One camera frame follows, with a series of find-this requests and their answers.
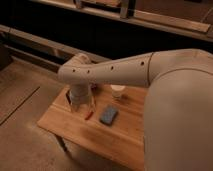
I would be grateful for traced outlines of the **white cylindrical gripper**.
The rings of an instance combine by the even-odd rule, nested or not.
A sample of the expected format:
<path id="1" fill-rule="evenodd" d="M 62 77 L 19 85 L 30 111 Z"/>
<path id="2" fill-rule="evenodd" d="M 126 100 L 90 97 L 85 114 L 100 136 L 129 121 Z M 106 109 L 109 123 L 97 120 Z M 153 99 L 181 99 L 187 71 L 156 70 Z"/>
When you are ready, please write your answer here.
<path id="1" fill-rule="evenodd" d="M 69 97 L 71 100 L 71 111 L 77 112 L 81 105 L 91 106 L 91 88 L 88 84 L 77 84 L 70 86 Z"/>

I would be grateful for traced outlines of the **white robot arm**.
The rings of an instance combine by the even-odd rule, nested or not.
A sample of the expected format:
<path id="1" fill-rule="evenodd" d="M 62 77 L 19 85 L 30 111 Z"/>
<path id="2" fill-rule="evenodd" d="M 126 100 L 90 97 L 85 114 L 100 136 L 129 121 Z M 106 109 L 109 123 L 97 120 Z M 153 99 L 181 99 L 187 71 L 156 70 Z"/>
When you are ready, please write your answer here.
<path id="1" fill-rule="evenodd" d="M 145 171 L 213 171 L 213 54 L 145 53 L 92 64 L 77 54 L 58 71 L 78 101 L 89 83 L 141 86 Z"/>

